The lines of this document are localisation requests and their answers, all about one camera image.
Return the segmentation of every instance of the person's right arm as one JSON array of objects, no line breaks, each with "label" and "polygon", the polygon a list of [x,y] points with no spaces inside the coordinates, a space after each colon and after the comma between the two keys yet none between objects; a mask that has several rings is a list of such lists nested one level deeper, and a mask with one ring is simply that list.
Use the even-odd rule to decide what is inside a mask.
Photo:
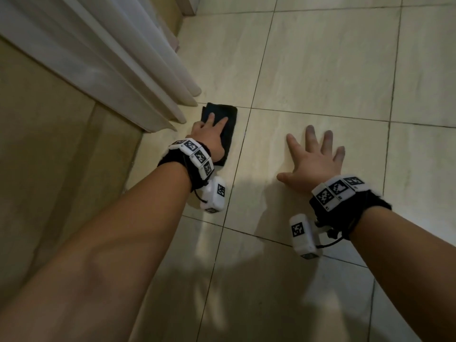
[{"label": "person's right arm", "polygon": [[[333,157],[333,133],[320,146],[315,130],[305,131],[305,148],[287,135],[292,173],[277,179],[309,193],[339,175],[345,149]],[[399,313],[424,341],[456,337],[456,247],[383,207],[366,210],[350,240]]]}]

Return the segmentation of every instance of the folded cloth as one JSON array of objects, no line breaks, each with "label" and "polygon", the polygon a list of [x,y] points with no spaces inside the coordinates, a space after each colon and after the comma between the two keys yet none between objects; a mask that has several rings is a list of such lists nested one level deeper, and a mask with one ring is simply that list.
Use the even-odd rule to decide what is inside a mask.
[{"label": "folded cloth", "polygon": [[220,161],[214,163],[214,166],[224,166],[231,147],[231,140],[233,138],[234,126],[236,126],[238,109],[229,105],[208,103],[207,106],[202,107],[201,121],[206,122],[210,113],[214,113],[215,115],[214,125],[225,116],[228,116],[228,122],[220,135],[220,138],[222,139],[222,146],[225,149],[225,156],[223,156]]}]

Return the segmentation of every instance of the finger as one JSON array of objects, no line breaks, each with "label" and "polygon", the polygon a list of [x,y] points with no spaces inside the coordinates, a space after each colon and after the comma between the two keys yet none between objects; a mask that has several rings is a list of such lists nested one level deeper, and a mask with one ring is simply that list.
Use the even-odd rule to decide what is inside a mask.
[{"label": "finger", "polygon": [[345,158],[345,146],[339,146],[334,155],[334,163],[337,165],[339,170],[342,168],[343,159]]},{"label": "finger", "polygon": [[286,185],[289,185],[291,182],[292,176],[293,176],[293,173],[278,173],[277,180],[279,180],[280,182],[283,182]]},{"label": "finger", "polygon": [[301,145],[298,143],[296,138],[293,137],[293,135],[290,133],[286,135],[286,143],[288,144],[288,149],[290,149],[291,158],[293,159],[293,162],[296,165]]},{"label": "finger", "polygon": [[214,125],[214,120],[215,120],[215,114],[214,113],[210,113],[209,114],[209,117],[208,117],[208,120],[206,121],[204,127],[212,127]]},{"label": "finger", "polygon": [[312,125],[307,126],[305,129],[305,150],[308,152],[320,151],[315,135],[315,128]]},{"label": "finger", "polygon": [[323,137],[322,143],[322,154],[326,156],[332,156],[333,154],[333,132],[326,131],[325,136]]},{"label": "finger", "polygon": [[225,127],[227,122],[228,122],[228,117],[224,117],[219,122],[217,122],[217,124],[214,126],[214,130],[217,132],[217,134],[221,134],[222,133],[223,128]]},{"label": "finger", "polygon": [[191,128],[191,132],[195,132],[197,130],[199,130],[202,126],[204,126],[204,122],[202,121],[197,121],[193,124],[193,127]]}]

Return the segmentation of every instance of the skin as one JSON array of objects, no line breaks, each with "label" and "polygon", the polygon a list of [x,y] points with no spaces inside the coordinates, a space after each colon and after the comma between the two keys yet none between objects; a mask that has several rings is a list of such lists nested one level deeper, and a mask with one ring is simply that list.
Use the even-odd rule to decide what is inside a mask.
[{"label": "skin", "polygon": [[[224,155],[220,133],[195,123],[191,137],[213,161]],[[292,173],[279,181],[307,193],[341,172],[333,133],[322,145],[312,126],[302,148],[287,135]],[[146,289],[176,231],[191,182],[184,166],[167,163],[104,209],[68,240],[0,314],[0,341],[126,341]],[[379,284],[423,340],[456,336],[456,247],[394,212],[366,210],[350,238]]]},{"label": "skin", "polygon": [[[333,133],[322,145],[308,126],[305,148],[287,135],[292,173],[277,179],[297,192],[310,192],[341,173],[345,155],[333,157]],[[350,240],[402,317],[423,341],[456,336],[456,247],[383,207],[366,210]]]}]

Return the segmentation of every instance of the sheer curtain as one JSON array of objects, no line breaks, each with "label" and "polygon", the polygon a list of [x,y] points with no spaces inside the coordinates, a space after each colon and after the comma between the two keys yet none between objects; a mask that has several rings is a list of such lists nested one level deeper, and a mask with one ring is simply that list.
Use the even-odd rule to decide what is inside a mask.
[{"label": "sheer curtain", "polygon": [[0,0],[0,34],[146,131],[201,93],[149,0]]}]

